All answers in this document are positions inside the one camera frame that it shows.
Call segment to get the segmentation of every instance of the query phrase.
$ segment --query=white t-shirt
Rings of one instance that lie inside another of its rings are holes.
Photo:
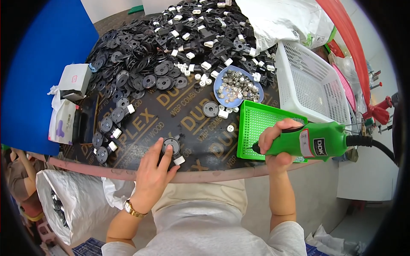
[[[154,215],[157,235],[139,251],[124,242],[109,242],[103,256],[136,255],[307,255],[303,228],[286,221],[267,242],[241,226],[238,208],[194,200],[160,209]]]

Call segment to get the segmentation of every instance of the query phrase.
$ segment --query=person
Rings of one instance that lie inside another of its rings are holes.
[[[284,119],[259,137],[264,154],[282,129],[300,123]],[[269,173],[269,207],[272,212],[266,242],[241,227],[247,198],[244,180],[205,184],[169,184],[179,166],[167,148],[159,165],[160,138],[141,159],[135,193],[112,220],[104,256],[111,255],[307,255],[302,227],[296,222],[295,196],[287,169],[294,160],[283,152],[266,156]],[[137,251],[132,242],[144,214],[153,212],[157,235]]]
[[[3,152],[7,168],[5,178],[12,197],[20,204],[24,216],[33,222],[44,216],[36,189],[36,174],[44,170],[44,162],[27,158],[24,151],[11,148]]]

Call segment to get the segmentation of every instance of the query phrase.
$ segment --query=green electric tool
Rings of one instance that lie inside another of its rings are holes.
[[[375,146],[381,149],[394,161],[394,154],[386,146],[372,137],[347,135],[346,125],[337,122],[308,123],[299,127],[282,130],[274,139],[271,148],[265,155],[278,155],[286,152],[291,156],[303,156],[307,159],[327,161],[329,157],[343,155],[350,146]],[[258,142],[252,146],[260,154]]]

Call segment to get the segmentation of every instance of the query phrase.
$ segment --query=beige pants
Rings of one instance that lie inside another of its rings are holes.
[[[238,208],[242,215],[245,215],[246,206],[248,205],[245,180],[238,179],[211,183],[169,183],[160,200],[152,208],[152,212],[154,214],[164,207],[191,200],[207,200],[229,204]]]

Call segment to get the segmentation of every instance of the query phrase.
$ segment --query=hand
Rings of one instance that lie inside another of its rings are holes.
[[[24,151],[11,147],[11,151],[16,153],[17,155],[24,154]]]
[[[276,122],[275,126],[266,128],[259,136],[258,145],[260,153],[265,154],[271,148],[273,140],[280,135],[283,129],[299,127],[301,125],[301,123],[293,119],[286,118],[283,121]],[[277,156],[265,156],[265,161],[270,174],[278,174],[286,172],[292,162],[295,161],[295,158],[286,152],[282,152]]]
[[[158,141],[145,153],[137,171],[135,193],[130,201],[134,210],[139,213],[148,213],[161,198],[167,184],[175,176],[180,165],[173,166],[167,172],[172,158],[172,146],[168,145],[165,154],[157,167],[159,153],[164,138]]]

